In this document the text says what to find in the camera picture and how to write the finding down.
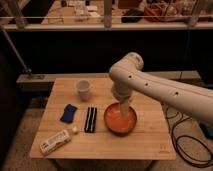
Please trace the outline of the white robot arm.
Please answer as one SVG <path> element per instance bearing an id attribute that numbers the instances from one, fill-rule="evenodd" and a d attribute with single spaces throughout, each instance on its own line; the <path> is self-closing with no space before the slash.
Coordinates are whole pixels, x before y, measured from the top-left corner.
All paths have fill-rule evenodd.
<path id="1" fill-rule="evenodd" d="M 112 93 L 119 102 L 129 100 L 135 90 L 213 127 L 213 90 L 147 74 L 143 66 L 134 52 L 111 66 Z"/>

